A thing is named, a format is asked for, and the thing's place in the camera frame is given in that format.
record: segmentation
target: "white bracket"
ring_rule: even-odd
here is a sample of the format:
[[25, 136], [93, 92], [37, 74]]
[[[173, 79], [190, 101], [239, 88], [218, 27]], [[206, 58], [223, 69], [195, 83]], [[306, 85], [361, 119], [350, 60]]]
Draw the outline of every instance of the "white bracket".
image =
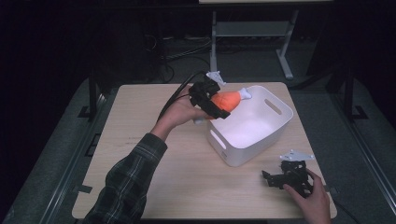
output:
[[225, 86], [226, 82], [224, 82], [220, 76], [220, 71], [217, 72], [208, 72], [206, 73], [207, 77], [210, 77], [210, 79], [216, 81], [219, 83], [221, 86]]
[[282, 155], [279, 158], [282, 161], [312, 161], [315, 159], [315, 156], [292, 149], [289, 153]]

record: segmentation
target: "wooden tabletop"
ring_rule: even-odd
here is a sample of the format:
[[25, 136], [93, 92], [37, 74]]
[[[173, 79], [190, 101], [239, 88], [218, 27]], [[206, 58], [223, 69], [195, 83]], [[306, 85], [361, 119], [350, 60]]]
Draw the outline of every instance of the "wooden tabletop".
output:
[[[272, 219], [300, 218], [302, 213], [285, 190], [270, 188], [262, 170], [281, 174], [279, 156], [296, 149], [313, 154], [289, 91], [283, 83], [228, 83], [221, 91], [264, 86], [292, 108], [294, 116], [279, 140], [239, 167], [228, 166], [206, 140], [206, 123], [178, 126], [166, 140], [168, 149], [148, 190], [142, 218]], [[129, 154], [153, 127], [163, 105], [178, 84], [127, 85], [119, 89], [73, 209], [84, 218], [105, 185], [111, 167]], [[317, 161], [307, 167], [322, 176]], [[331, 216], [336, 216], [331, 200]]]

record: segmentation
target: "bin handle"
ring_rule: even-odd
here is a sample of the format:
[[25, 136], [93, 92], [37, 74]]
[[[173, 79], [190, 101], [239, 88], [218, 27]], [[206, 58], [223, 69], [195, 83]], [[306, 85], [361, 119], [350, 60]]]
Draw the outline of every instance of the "bin handle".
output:
[[268, 99], [265, 99], [264, 102], [265, 102], [271, 109], [273, 109], [278, 115], [282, 115], [282, 111], [281, 111], [276, 105], [274, 105], [271, 101], [269, 101]]

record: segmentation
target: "cable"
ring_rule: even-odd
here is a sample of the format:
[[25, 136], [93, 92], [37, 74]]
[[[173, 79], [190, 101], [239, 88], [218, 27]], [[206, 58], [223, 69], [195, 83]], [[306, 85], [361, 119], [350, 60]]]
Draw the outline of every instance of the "cable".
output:
[[167, 80], [165, 79], [165, 75], [163, 74], [163, 72], [160, 72], [160, 76], [161, 76], [161, 80], [163, 82], [163, 84], [169, 83], [175, 76], [175, 69], [170, 66], [169, 64], [165, 64], [165, 71], [168, 72], [168, 69], [171, 70], [171, 77], [169, 77]]
[[154, 35], [145, 35], [145, 37], [150, 37], [154, 41], [154, 43], [152, 44], [153, 46], [150, 49], [146, 49], [146, 50], [147, 51], [154, 51], [155, 48], [157, 47], [157, 38], [155, 38]]
[[189, 76], [183, 83], [181, 83], [181, 85], [177, 88], [177, 90], [175, 91], [175, 93], [173, 93], [173, 95], [169, 98], [169, 100], [166, 102], [165, 106], [163, 107], [163, 109], [161, 110], [160, 116], [158, 116], [157, 121], [163, 116], [163, 114], [166, 112], [166, 110], [169, 108], [169, 106], [177, 99], [178, 95], [181, 93], [181, 91], [183, 91], [183, 89], [187, 86], [187, 84], [189, 84], [191, 82], [191, 80], [193, 78], [195, 78], [198, 75], [204, 75], [205, 72], [204, 71], [199, 71], [197, 73], [192, 74], [191, 76]]
[[207, 65], [208, 69], [210, 69], [210, 63], [207, 60], [205, 60], [205, 59], [203, 59], [201, 57], [198, 57], [198, 56], [183, 56], [183, 57], [180, 57], [180, 58], [177, 58], [177, 59], [173, 59], [170, 62], [175, 61], [175, 60], [180, 60], [180, 59], [197, 59], [197, 60], [202, 61], [203, 63], [205, 63]]
[[189, 94], [181, 95], [181, 96], [177, 97], [177, 98], [175, 99], [175, 101], [178, 100], [178, 99], [180, 99], [180, 98], [182, 98], [182, 97], [188, 96], [188, 95], [189, 95]]
[[166, 59], [167, 59], [167, 60], [172, 60], [172, 59], [180, 58], [180, 57], [183, 57], [183, 56], [186, 56], [186, 55], [190, 55], [190, 54], [193, 54], [193, 53], [198, 53], [198, 52], [200, 52], [200, 51], [202, 51], [202, 50], [207, 49], [208, 46], [210, 45], [210, 43], [211, 43], [211, 42], [209, 41], [209, 42], [205, 43], [204, 45], [202, 45], [202, 46], [200, 46], [200, 47], [197, 47], [197, 48], [194, 48], [194, 49], [189, 49], [189, 50], [186, 50], [186, 51], [181, 52], [181, 53], [179, 53], [179, 54], [166, 56]]
[[337, 202], [335, 199], [332, 199], [335, 205], [340, 207], [342, 210], [344, 210], [345, 213], [347, 213], [357, 224], [361, 224], [355, 216], [353, 216], [343, 205], [341, 205], [339, 202]]

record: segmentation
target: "white plastic bin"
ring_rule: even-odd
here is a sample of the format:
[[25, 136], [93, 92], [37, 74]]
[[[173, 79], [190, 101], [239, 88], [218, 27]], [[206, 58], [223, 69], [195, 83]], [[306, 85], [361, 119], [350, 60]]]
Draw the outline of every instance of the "white plastic bin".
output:
[[230, 166], [240, 166], [271, 146], [293, 117], [291, 108], [263, 86], [247, 91], [251, 99], [241, 101], [227, 119], [207, 125], [209, 143]]

